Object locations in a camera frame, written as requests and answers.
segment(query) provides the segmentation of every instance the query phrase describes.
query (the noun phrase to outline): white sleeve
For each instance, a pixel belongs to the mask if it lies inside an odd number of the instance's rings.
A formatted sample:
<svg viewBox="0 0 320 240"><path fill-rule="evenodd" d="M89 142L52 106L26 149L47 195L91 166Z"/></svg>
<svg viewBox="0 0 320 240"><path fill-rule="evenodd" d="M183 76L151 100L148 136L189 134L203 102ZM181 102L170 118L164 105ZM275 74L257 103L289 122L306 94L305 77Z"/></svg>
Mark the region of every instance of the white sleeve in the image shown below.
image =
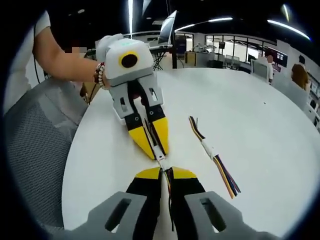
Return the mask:
<svg viewBox="0 0 320 240"><path fill-rule="evenodd" d="M272 67L271 63L269 63L269 79L274 79L274 68Z"/></svg>
<svg viewBox="0 0 320 240"><path fill-rule="evenodd" d="M35 35L37 36L43 29L50 27L50 18L47 11L39 18L38 22L35 25Z"/></svg>

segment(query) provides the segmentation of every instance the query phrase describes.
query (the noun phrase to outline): round table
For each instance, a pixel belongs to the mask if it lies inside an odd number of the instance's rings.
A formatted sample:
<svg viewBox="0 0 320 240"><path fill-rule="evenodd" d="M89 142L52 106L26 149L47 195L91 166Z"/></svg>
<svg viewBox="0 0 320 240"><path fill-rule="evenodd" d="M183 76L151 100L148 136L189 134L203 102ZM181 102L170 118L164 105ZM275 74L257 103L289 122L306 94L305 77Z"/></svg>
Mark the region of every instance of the round table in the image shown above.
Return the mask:
<svg viewBox="0 0 320 240"><path fill-rule="evenodd" d="M246 224L279 237L309 209L319 186L320 134L307 116L272 86L245 72L186 68L157 71L169 124L172 166L194 172L206 191L215 191L242 212ZM139 100L135 101L143 109ZM242 193L230 198L213 161L192 132L189 116L207 138ZM78 127L62 186L65 229L86 222L88 213L135 174L157 167L119 123L108 91L99 90ZM163 177L161 213L154 239L171 232L168 190Z"/></svg>

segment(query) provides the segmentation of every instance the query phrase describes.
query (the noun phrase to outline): person in background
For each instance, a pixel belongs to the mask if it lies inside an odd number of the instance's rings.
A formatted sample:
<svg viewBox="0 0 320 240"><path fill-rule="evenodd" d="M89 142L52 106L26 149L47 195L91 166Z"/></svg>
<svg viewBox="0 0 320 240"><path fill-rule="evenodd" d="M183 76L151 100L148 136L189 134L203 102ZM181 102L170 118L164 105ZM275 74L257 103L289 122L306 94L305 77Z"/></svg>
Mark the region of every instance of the person in background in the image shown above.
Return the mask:
<svg viewBox="0 0 320 240"><path fill-rule="evenodd" d="M308 73L306 71L306 59L303 56L299 56L299 63L293 65L291 70L291 79L294 81L300 88L310 91L310 82L308 78Z"/></svg>
<svg viewBox="0 0 320 240"><path fill-rule="evenodd" d="M51 29L48 12L27 33L9 70L5 88L3 114L31 89L26 77L27 63L32 53L49 75L73 82L100 82L108 88L105 74L98 74L104 66L97 61L81 58L78 54L65 53L57 44Z"/></svg>
<svg viewBox="0 0 320 240"><path fill-rule="evenodd" d="M271 84L272 80L274 79L274 69L272 67L272 63L274 61L273 53L269 49L267 49L264 53L264 56L259 56L257 60L260 63L267 65L269 84Z"/></svg>

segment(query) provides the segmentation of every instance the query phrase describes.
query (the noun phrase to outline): gray gripper finger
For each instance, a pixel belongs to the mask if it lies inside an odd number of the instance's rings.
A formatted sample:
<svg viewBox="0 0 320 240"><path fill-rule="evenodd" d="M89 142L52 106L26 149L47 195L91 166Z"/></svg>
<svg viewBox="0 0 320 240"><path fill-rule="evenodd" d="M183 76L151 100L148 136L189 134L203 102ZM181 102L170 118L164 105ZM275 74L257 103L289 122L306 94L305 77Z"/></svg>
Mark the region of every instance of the gray gripper finger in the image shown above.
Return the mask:
<svg viewBox="0 0 320 240"><path fill-rule="evenodd" d="M132 240L137 220L147 197L117 192L89 212L78 228L64 230L54 240Z"/></svg>
<svg viewBox="0 0 320 240"><path fill-rule="evenodd" d="M213 191L190 194L185 200L191 211L198 240L277 240L243 222L241 212Z"/></svg>

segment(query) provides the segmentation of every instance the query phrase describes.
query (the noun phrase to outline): white shirt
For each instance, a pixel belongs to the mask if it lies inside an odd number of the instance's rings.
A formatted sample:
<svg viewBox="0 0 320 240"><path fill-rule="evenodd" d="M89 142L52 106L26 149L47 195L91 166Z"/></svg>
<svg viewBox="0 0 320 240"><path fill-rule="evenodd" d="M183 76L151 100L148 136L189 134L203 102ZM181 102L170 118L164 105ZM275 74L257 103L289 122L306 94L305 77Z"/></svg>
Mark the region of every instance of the white shirt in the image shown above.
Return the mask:
<svg viewBox="0 0 320 240"><path fill-rule="evenodd" d="M9 71L6 83L3 103L3 113L5 114L16 102L31 89L29 80L26 77L26 66L32 55L34 48L34 35L37 36L43 29L50 26L50 19L45 12L34 27L25 36L25 39L17 52Z"/></svg>
<svg viewBox="0 0 320 240"><path fill-rule="evenodd" d="M265 56L259 56L257 60L267 66L268 79L274 79L274 68L272 64L268 62L267 58Z"/></svg>

